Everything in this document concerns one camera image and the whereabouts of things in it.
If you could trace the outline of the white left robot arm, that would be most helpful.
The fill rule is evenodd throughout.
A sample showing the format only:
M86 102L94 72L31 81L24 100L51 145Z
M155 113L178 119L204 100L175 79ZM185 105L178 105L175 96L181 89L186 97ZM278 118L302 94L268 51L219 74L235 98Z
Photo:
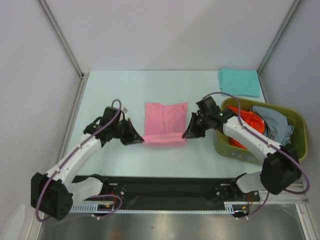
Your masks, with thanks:
M92 174L80 182L74 182L74 178L88 160L113 139L120 140L124 146L144 142L125 112L109 106L102 116L85 127L80 140L66 156L46 173L33 175L30 204L39 222L44 222L40 213L62 220L73 205L89 198L105 200L110 196L107 177Z

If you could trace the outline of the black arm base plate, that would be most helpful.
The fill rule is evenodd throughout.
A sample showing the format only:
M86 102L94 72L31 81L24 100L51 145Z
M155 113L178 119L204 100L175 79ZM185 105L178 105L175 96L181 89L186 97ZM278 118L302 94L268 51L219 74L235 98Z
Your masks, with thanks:
M209 207L224 202L236 204L257 203L257 190L242 193L232 178L180 178L180 177L128 177L104 176L103 187L98 198L89 201L110 201L110 194L122 199L128 207L185 208L196 203Z

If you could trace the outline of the pink t shirt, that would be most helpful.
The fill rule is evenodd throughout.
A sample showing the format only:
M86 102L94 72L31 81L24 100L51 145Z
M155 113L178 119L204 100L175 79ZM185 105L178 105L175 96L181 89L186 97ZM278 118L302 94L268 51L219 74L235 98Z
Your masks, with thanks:
M187 129L187 110L187 102L172 105L146 103L143 145L160 148L185 146L187 140L182 135Z

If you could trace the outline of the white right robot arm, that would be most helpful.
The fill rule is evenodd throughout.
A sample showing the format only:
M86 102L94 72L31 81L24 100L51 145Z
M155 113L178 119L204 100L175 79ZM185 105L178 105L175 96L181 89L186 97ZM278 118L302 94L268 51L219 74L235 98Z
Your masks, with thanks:
M220 109L211 96L196 103L184 139L203 138L206 131L216 130L242 144L262 164L261 171L244 173L234 179L231 196L242 201L249 192L266 190L273 195L285 191L302 176L297 151L291 144L281 145L249 126L231 109Z

